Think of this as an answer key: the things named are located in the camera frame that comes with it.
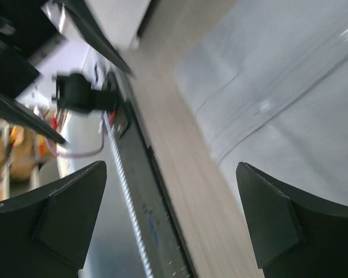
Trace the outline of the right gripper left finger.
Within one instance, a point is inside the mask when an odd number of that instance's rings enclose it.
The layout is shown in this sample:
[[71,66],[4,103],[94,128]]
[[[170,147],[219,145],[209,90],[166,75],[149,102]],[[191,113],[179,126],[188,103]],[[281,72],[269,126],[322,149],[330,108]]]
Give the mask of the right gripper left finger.
[[77,277],[106,180],[106,163],[96,161],[0,201],[0,277]]

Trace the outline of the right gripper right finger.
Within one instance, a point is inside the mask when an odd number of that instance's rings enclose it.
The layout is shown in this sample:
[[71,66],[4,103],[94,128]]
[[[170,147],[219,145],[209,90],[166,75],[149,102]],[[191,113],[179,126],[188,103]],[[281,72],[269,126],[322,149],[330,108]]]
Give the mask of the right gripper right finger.
[[348,277],[348,206],[240,162],[236,179],[265,277]]

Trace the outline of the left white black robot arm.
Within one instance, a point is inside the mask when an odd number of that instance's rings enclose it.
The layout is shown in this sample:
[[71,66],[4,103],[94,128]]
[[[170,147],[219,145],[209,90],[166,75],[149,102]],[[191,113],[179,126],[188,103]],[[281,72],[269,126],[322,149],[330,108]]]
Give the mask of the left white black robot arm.
[[[46,1],[0,1],[0,118],[27,126],[58,144],[65,139],[16,98],[40,76],[36,66],[50,55],[64,36],[42,11]],[[82,114],[113,111],[115,91],[92,88],[83,74],[55,75],[59,108]]]

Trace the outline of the grey long sleeve shirt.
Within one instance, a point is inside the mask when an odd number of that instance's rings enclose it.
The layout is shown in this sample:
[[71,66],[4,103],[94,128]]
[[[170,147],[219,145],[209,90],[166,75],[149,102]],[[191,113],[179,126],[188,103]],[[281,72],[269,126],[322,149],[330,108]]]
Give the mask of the grey long sleeve shirt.
[[235,198],[247,162],[348,206],[348,1],[240,1],[174,76]]

